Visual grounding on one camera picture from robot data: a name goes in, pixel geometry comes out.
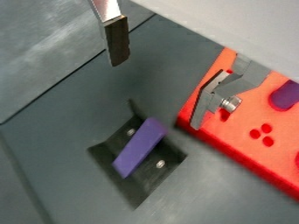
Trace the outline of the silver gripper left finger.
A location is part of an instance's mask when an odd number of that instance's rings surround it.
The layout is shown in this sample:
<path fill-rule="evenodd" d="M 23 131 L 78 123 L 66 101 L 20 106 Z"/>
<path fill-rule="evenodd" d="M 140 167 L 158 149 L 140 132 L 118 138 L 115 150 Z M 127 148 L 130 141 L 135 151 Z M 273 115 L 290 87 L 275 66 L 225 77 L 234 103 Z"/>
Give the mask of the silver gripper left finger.
<path fill-rule="evenodd" d="M 127 16 L 122 14 L 118 0 L 88 0 L 88 3 L 98 18 L 110 63 L 116 67 L 130 57 Z"/>

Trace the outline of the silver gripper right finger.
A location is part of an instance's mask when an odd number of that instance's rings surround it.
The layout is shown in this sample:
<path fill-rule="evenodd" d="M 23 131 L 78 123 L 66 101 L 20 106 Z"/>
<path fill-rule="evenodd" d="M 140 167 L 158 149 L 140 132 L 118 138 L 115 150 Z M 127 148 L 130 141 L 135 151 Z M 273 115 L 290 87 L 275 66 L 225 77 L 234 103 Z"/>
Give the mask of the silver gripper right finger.
<path fill-rule="evenodd" d="M 270 74 L 270 69 L 242 54 L 233 63 L 233 73 L 221 69 L 201 87 L 194 110 L 191 127 L 198 130 L 203 124 L 206 112 L 225 109 L 233 113 L 242 99 L 238 94 L 257 88 Z"/>

